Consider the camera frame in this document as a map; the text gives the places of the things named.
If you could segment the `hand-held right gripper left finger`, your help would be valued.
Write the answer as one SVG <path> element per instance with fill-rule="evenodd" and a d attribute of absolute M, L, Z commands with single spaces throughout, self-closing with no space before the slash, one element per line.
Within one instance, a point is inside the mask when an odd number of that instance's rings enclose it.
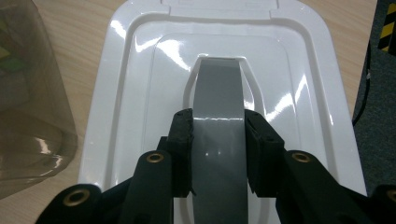
<path fill-rule="evenodd" d="M 191 192 L 192 131 L 192 109 L 176 112 L 166 138 L 166 150 L 172 157 L 173 196 L 178 198 L 186 198 Z"/>

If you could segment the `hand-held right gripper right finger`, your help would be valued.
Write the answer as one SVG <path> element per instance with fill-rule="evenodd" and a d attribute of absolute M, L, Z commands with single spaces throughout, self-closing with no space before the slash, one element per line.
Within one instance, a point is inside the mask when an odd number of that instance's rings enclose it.
<path fill-rule="evenodd" d="M 249 186 L 260 198 L 275 198 L 285 142 L 260 113 L 247 109 L 245 131 Z"/>

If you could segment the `white lid with grey handle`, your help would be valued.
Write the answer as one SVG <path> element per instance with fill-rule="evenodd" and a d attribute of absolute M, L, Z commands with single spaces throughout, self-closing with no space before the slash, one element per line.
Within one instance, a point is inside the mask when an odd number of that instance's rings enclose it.
<path fill-rule="evenodd" d="M 173 116 L 192 109 L 191 192 Z M 248 183 L 245 110 L 284 140 L 275 198 Z M 127 0 L 107 29 L 78 177 L 118 223 L 369 224 L 329 30 L 300 0 Z"/>

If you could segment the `translucent grey storage box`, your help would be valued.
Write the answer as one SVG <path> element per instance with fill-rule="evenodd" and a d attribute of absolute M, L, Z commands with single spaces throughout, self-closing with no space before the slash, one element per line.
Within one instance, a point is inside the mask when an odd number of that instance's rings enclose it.
<path fill-rule="evenodd" d="M 33 0 L 0 0 L 26 67 L 0 73 L 0 200 L 60 173 L 78 146 L 64 83 Z"/>

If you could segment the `black base with hazard tape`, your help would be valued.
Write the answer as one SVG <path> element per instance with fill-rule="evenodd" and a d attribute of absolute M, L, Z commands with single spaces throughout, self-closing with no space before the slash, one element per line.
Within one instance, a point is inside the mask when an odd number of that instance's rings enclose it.
<path fill-rule="evenodd" d="M 378 48 L 396 56 L 396 2 L 389 3 L 381 30 Z"/>

